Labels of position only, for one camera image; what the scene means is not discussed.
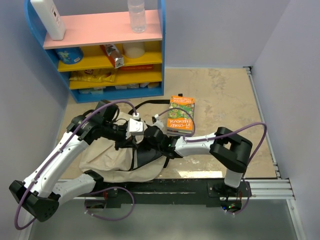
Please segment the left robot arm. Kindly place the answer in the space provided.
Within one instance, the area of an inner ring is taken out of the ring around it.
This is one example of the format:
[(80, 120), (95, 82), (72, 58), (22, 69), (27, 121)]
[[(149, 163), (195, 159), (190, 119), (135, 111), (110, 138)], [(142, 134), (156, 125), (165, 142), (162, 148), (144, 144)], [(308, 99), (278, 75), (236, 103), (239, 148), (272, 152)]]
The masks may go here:
[(104, 178), (93, 170), (79, 177), (58, 184), (58, 180), (70, 164), (95, 140), (105, 138), (112, 141), (125, 140), (127, 124), (117, 125), (119, 100), (101, 100), (94, 110), (74, 117), (54, 150), (42, 164), (23, 181), (14, 180), (9, 191), (18, 203), (14, 217), (16, 229), (21, 209), (25, 209), (34, 220), (45, 222), (65, 202), (85, 194), (99, 196), (104, 190)]

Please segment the white small boxes row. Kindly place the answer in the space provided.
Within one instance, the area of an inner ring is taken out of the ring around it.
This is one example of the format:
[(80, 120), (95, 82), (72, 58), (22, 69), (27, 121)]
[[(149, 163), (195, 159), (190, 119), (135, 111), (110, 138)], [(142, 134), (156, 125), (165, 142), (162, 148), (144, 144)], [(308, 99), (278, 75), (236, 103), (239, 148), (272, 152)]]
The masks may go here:
[(116, 85), (116, 86), (102, 86), (102, 87), (92, 87), (92, 88), (83, 88), (78, 89), (80, 94), (92, 94), (92, 95), (101, 95), (106, 91), (114, 90), (129, 90), (129, 89), (138, 89), (138, 88), (157, 88), (161, 82), (144, 82), (144, 83), (133, 83), (127, 85)]

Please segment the red flat box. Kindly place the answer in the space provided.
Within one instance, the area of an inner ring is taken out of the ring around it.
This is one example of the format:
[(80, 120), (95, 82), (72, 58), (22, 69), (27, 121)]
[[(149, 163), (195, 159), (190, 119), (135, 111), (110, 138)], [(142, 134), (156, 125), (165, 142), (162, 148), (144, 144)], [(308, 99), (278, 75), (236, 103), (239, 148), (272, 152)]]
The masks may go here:
[(153, 64), (144, 64), (144, 65), (132, 65), (132, 66), (122, 66), (119, 68), (121, 71), (146, 71), (153, 70)]

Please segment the orange silver snack packet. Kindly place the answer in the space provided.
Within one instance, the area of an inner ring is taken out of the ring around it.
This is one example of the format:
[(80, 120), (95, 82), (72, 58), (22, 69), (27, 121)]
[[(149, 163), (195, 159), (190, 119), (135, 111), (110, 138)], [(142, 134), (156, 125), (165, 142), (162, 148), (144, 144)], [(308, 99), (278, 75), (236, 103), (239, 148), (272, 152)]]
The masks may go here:
[(125, 65), (123, 55), (114, 44), (103, 44), (100, 45), (100, 48), (115, 69)]

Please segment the white cylindrical container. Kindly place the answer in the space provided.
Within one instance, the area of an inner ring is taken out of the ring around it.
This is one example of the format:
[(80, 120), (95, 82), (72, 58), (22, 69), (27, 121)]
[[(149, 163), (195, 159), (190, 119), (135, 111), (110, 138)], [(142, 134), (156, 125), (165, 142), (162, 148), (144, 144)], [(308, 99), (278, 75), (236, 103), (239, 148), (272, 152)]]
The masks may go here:
[(128, 42), (122, 44), (123, 53), (127, 58), (136, 59), (145, 54), (144, 42)]

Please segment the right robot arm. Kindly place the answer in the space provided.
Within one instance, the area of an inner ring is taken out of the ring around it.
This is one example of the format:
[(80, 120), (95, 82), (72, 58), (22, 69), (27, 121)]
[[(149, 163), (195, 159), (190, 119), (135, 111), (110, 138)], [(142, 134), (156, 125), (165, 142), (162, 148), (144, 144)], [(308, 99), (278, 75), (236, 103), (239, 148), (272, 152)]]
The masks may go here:
[(230, 197), (241, 190), (241, 180), (250, 162), (252, 142), (226, 127), (198, 137), (168, 136), (158, 127), (144, 131), (144, 140), (169, 159), (212, 155), (226, 167), (223, 192)]

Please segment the blue shelf unit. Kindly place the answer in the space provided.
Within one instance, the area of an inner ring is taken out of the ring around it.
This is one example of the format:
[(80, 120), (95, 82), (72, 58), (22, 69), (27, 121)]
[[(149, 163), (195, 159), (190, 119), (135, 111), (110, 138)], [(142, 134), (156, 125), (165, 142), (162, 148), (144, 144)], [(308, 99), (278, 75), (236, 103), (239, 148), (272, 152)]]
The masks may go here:
[[(31, 33), (42, 47), (54, 72), (67, 88), (77, 103), (97, 102), (102, 99), (118, 100), (162, 96), (165, 81), (165, 39), (166, 10), (165, 1), (157, 1), (157, 8), (146, 10), (147, 28), (143, 33), (134, 33), (130, 27), (127, 11), (80, 14), (61, 16), (66, 33), (63, 40), (54, 41), (50, 38), (29, 0), (24, 2), (26, 22)], [(112, 64), (104, 55), (100, 45), (115, 44), (119, 50), (123, 43), (144, 42), (146, 52), (143, 56), (125, 58), (125, 66), (153, 65), (153, 70), (118, 70), (114, 82), (89, 83), (70, 82), (71, 72), (90, 69), (107, 69)], [(62, 63), (55, 49), (80, 47), (83, 59), (76, 64)], [(125, 90), (108, 90), (103, 94), (81, 94), (79, 89), (110, 87), (118, 85), (160, 82), (155, 88), (136, 88)]]

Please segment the yellow chips bag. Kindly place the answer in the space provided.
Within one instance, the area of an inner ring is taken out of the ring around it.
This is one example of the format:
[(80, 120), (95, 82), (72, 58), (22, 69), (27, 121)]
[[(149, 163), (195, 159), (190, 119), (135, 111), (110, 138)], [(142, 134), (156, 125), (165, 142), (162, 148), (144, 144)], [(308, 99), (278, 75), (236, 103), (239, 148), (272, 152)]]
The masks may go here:
[(113, 83), (115, 77), (115, 71), (112, 69), (86, 69), (73, 71), (69, 80), (73, 82)]

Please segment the orange treehouse book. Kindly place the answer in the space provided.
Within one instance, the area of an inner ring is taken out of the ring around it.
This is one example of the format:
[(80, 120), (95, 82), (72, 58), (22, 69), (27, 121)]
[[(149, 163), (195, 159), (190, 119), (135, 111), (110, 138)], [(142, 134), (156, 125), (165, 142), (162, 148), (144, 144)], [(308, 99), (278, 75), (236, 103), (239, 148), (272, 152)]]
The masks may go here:
[(192, 97), (184, 97), (172, 95), (170, 98), (167, 115), (167, 129), (170, 132), (178, 132), (181, 134), (191, 134), (194, 130), (192, 118), (195, 113), (195, 99)]

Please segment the purple cover book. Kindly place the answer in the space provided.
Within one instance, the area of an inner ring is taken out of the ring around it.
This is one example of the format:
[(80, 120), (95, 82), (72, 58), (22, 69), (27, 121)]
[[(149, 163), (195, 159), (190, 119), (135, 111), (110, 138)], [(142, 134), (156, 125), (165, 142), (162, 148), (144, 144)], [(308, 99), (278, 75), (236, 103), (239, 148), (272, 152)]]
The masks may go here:
[(191, 132), (176, 132), (176, 131), (167, 131), (168, 135), (172, 135), (172, 136), (183, 136), (183, 137), (192, 137), (192, 133)]

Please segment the aluminium frame rail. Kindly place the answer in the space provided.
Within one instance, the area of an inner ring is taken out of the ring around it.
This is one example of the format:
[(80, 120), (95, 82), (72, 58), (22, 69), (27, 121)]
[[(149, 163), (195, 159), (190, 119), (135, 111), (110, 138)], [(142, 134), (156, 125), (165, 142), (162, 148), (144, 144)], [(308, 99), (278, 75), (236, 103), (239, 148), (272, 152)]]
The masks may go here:
[[(261, 120), (253, 79), (245, 68), (166, 68), (164, 97), (183, 94), (195, 98), (198, 136), (220, 126), (237, 130)], [(174, 193), (170, 204), (124, 204), (120, 208), (86, 213), (85, 203), (102, 199), (80, 197), (46, 222), (27, 229), (32, 240), (295, 240), (298, 210), (287, 179), (279, 178), (277, 160), (265, 140), (249, 164), (246, 180), (252, 196), (237, 215), (221, 207), (206, 207), (204, 184), (222, 177), (226, 169), (208, 155), (171, 160), (159, 174), (162, 184), (198, 187), (201, 196)]]

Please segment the beige canvas backpack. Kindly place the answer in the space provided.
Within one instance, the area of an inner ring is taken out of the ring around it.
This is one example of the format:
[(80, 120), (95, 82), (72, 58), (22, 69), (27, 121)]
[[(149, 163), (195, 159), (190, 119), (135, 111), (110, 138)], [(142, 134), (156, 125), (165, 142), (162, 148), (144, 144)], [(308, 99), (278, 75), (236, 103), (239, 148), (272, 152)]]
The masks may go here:
[[(99, 111), (111, 105), (117, 104), (101, 100), (95, 109), (76, 117), (75, 122), (82, 126)], [(122, 125), (127, 121), (128, 125), (133, 114), (134, 111), (120, 111), (118, 117), (115, 117), (115, 123)], [(122, 141), (100, 137), (82, 153), (79, 167), (82, 172), (96, 172), (107, 183), (147, 182), (155, 179), (170, 160), (151, 148), (142, 135)]]

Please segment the blue round snack tub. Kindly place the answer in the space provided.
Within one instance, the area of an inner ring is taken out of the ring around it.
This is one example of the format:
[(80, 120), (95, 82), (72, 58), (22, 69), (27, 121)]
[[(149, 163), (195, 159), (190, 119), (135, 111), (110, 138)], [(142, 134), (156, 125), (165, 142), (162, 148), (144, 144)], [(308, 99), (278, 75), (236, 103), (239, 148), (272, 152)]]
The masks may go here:
[(57, 48), (54, 51), (66, 65), (74, 65), (84, 57), (84, 53), (80, 47)]

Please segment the white rectangular bottle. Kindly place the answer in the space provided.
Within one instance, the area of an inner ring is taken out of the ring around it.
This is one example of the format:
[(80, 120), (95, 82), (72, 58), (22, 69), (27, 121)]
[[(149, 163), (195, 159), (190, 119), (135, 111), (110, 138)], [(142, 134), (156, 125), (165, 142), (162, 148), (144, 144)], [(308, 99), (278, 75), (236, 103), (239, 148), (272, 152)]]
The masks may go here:
[(31, 0), (34, 10), (39, 16), (47, 33), (54, 41), (64, 39), (66, 26), (53, 0)]

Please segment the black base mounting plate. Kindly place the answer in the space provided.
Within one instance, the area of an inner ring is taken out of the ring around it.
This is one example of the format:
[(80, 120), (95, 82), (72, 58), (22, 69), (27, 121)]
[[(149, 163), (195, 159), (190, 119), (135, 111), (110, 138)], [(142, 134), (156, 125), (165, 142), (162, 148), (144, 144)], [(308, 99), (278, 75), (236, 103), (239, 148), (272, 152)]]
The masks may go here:
[(223, 178), (168, 178), (154, 179), (148, 182), (124, 182), (100, 184), (94, 191), (108, 189), (103, 193), (83, 193), (81, 197), (93, 197), (103, 200), (106, 196), (108, 208), (119, 208), (122, 204), (131, 204), (132, 198), (122, 187), (130, 191), (136, 205), (204, 205), (219, 208), (239, 204), (252, 196), (249, 182), (241, 182), (239, 188), (224, 185)]

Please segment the clear plastic water bottle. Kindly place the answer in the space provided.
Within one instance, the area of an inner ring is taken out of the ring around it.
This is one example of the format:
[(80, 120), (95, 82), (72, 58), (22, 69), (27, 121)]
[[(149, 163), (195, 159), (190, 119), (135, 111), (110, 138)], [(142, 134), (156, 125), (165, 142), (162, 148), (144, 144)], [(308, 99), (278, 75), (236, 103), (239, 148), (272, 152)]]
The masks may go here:
[(131, 30), (134, 33), (143, 33), (147, 28), (145, 1), (128, 0), (127, 6)]

